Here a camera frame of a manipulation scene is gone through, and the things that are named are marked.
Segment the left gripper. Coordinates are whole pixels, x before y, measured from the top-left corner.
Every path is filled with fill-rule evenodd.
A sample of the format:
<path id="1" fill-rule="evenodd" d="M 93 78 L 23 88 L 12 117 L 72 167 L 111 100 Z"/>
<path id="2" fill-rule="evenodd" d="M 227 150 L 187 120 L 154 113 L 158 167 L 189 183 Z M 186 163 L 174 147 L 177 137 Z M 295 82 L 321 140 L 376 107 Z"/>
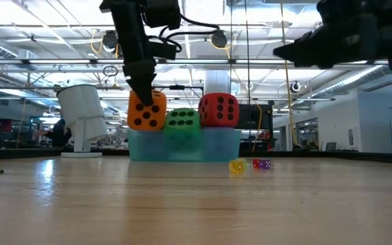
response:
<path id="1" fill-rule="evenodd" d="M 178 29 L 181 13 L 178 0 L 102 0 L 102 13 L 111 13 L 124 58 L 127 83 L 145 105 L 153 104 L 153 56 L 149 53 L 144 25 Z"/>

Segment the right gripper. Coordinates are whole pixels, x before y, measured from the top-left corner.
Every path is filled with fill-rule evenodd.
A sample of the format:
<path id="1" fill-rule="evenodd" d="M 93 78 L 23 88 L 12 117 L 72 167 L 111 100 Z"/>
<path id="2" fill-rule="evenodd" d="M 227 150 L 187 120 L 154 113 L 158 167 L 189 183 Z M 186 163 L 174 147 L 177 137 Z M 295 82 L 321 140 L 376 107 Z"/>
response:
<path id="1" fill-rule="evenodd" d="M 273 55 L 290 61 L 296 67 L 332 68 L 338 63 L 351 62 L 348 50 L 353 49 L 359 60 L 388 60 L 392 70 L 392 24 L 378 24 L 378 17 L 365 15 L 359 18 L 354 33 L 347 23 L 324 24 L 303 34 L 291 44 L 273 49 Z"/>

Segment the orange foam die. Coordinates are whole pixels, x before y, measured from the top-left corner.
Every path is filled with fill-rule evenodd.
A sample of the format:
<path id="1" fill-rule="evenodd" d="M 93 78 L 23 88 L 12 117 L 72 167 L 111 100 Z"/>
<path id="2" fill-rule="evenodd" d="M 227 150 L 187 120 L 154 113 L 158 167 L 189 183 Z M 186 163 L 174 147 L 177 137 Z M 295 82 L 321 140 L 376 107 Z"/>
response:
<path id="1" fill-rule="evenodd" d="M 129 93 L 127 125 L 136 131 L 160 131 L 165 124 L 167 100 L 164 93 L 152 91 L 153 104 L 144 105 L 137 95 Z"/>

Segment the green foam die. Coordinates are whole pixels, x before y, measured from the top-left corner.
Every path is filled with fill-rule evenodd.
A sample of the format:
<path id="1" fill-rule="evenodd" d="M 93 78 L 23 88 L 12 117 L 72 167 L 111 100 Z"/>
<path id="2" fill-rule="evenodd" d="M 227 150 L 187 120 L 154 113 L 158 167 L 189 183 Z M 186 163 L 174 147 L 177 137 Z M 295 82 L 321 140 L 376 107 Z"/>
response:
<path id="1" fill-rule="evenodd" d="M 165 136 L 169 146 L 179 152 L 194 151 L 200 141 L 200 114 L 191 108 L 177 108 L 166 115 Z"/>

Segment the red foam die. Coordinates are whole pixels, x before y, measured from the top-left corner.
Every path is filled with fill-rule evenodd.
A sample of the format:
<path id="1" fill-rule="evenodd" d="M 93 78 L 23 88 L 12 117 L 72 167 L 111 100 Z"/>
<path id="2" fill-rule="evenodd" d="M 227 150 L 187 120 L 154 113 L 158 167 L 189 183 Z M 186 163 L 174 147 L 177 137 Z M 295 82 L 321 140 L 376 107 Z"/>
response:
<path id="1" fill-rule="evenodd" d="M 198 106 L 202 127 L 231 127 L 239 121 L 240 107 L 235 96 L 229 93 L 205 94 Z"/>

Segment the teal translucent plastic bin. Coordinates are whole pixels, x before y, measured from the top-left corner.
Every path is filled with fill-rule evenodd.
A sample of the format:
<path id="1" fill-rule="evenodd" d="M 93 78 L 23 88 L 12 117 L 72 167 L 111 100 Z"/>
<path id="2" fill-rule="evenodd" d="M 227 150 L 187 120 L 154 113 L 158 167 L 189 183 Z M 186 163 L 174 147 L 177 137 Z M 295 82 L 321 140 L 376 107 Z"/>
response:
<path id="1" fill-rule="evenodd" d="M 226 162 L 207 161 L 203 158 L 203 129 L 200 129 L 198 148 L 190 152 L 173 150 L 167 142 L 165 131 L 149 132 L 131 129 L 128 131 L 129 156 L 133 161 Z"/>

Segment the small yellow translucent die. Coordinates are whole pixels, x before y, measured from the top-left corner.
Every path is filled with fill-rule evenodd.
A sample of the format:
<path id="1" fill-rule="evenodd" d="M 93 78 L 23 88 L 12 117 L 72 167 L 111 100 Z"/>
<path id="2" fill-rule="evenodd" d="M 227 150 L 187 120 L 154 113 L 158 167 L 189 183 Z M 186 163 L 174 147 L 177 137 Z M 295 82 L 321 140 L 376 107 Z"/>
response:
<path id="1" fill-rule="evenodd" d="M 246 164 L 241 160 L 232 160 L 229 162 L 229 171 L 233 174 L 242 174 L 245 169 Z"/>

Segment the long ceiling light strip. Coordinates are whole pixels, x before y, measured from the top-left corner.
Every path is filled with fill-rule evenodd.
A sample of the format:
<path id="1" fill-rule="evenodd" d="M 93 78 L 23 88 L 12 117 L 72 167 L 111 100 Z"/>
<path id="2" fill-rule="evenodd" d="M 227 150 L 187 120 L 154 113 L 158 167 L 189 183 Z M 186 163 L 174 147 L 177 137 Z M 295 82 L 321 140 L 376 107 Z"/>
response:
<path id="1" fill-rule="evenodd" d="M 105 101 L 128 101 L 128 97 L 100 97 L 100 100 Z M 172 101 L 199 101 L 199 97 L 166 97 L 166 100 Z M 248 100 L 247 97 L 236 97 L 238 101 Z M 37 101 L 58 101 L 56 97 L 0 97 L 0 100 L 37 100 Z M 260 97 L 254 98 L 255 101 L 288 101 L 287 98 L 275 98 L 275 97 Z M 290 101 L 335 101 L 335 98 L 292 98 Z"/>

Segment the black boom stand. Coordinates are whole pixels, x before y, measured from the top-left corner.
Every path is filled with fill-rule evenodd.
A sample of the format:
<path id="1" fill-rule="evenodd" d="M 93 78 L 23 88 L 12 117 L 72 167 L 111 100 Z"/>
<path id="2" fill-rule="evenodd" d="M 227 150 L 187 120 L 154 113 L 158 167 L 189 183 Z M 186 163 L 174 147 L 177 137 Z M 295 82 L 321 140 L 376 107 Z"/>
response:
<path id="1" fill-rule="evenodd" d="M 180 84 L 172 84 L 166 86 L 155 86 L 156 89 L 160 91 L 182 91 L 185 94 L 187 91 L 191 96 L 201 97 L 204 94 L 203 86 L 191 86 L 191 85 L 180 85 Z"/>

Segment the white round pillar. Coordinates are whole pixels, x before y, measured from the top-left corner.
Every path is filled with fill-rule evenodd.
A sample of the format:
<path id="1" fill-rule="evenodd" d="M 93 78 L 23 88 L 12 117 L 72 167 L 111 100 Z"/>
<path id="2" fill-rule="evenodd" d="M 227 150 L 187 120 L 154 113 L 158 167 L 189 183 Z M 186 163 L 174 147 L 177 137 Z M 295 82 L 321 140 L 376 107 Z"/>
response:
<path id="1" fill-rule="evenodd" d="M 231 82 L 227 70 L 208 70 L 203 84 L 203 97 L 205 101 L 209 97 L 221 96 L 229 98 L 231 96 Z"/>

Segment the red-screen monitor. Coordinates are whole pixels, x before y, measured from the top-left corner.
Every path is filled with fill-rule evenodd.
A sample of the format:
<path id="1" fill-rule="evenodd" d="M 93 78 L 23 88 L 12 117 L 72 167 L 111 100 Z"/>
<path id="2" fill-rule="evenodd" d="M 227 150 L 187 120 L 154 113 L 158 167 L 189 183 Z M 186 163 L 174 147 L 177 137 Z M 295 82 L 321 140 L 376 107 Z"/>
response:
<path id="1" fill-rule="evenodd" d="M 0 133 L 11 133 L 12 123 L 12 119 L 0 118 Z"/>

